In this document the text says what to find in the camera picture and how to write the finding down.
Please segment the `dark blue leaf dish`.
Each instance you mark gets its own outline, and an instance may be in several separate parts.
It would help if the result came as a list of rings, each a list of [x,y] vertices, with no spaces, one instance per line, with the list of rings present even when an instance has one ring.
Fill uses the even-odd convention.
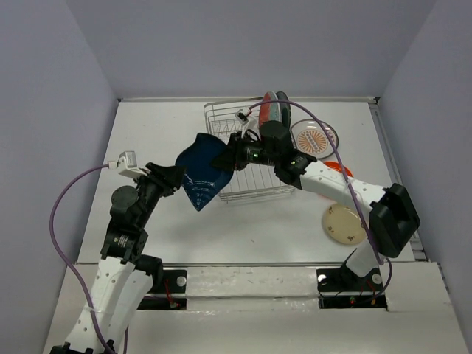
[[[231,181],[233,170],[227,171],[212,166],[226,145],[218,137],[198,133],[195,141],[182,151],[175,166],[184,167],[182,181],[190,203],[200,212]]]

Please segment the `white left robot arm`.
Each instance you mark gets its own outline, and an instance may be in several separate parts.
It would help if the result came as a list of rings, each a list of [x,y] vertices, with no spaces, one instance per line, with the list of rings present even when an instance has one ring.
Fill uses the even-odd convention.
[[[106,229],[97,273],[87,286],[77,268],[63,253],[55,237],[55,214],[49,217],[49,233],[56,252],[76,276],[86,303],[73,329],[52,353],[116,353],[128,349],[128,328],[140,302],[163,283],[163,265],[158,257],[143,254],[148,240],[145,226],[158,201],[180,189],[185,168],[147,163],[138,167],[125,157],[102,164],[135,182],[111,196],[111,219]]]

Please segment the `red and teal floral plate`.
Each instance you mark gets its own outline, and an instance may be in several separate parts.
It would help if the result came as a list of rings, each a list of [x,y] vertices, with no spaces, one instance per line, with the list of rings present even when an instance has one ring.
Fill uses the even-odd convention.
[[[263,104],[259,109],[258,123],[259,126],[268,121],[282,122],[282,112],[280,104],[277,100],[280,95],[274,91],[268,91],[263,96]]]

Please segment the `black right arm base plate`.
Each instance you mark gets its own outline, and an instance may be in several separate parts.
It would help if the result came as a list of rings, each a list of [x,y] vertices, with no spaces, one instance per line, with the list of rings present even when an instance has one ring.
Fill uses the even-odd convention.
[[[382,291],[383,279],[378,268],[374,268],[365,278],[343,282],[337,276],[339,268],[319,268],[316,270],[319,308],[387,309],[386,297]]]

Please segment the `white plate with orange sunburst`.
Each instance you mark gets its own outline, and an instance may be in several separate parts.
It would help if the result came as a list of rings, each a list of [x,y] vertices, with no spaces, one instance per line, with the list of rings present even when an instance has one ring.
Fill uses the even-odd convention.
[[[323,160],[334,154],[330,142],[339,147],[339,137],[331,125],[323,121],[321,124],[323,128],[313,119],[303,119],[295,122],[289,131],[297,150]]]

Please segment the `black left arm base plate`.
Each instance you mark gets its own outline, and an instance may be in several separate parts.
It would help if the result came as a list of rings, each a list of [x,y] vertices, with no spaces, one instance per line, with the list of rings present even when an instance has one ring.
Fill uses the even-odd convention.
[[[162,281],[143,297],[138,310],[185,310],[187,270],[164,268]]]

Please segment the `orange round plate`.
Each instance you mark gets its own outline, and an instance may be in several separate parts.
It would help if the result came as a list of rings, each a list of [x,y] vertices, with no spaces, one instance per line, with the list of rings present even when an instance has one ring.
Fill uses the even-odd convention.
[[[335,161],[325,161],[324,164],[333,170],[336,170],[340,173],[344,171],[349,177],[353,177],[352,172],[347,166],[340,165],[338,162]]]

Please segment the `teal round plate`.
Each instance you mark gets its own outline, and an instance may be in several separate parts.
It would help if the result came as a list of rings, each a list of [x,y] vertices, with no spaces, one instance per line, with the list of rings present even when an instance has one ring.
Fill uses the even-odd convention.
[[[289,99],[284,91],[276,92],[277,99],[280,105],[281,122],[286,128],[291,127],[291,105],[288,103]]]

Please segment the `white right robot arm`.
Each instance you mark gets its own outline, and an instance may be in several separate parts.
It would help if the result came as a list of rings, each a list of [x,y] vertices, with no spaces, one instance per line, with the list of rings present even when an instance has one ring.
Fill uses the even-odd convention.
[[[357,212],[367,237],[333,276],[333,281],[345,288],[358,288],[379,262],[398,257],[420,226],[417,210],[403,185],[368,184],[329,168],[297,150],[280,122],[263,123],[256,141],[241,132],[233,133],[212,160],[213,167],[227,171],[242,170],[247,164],[272,166],[284,184],[323,195]]]

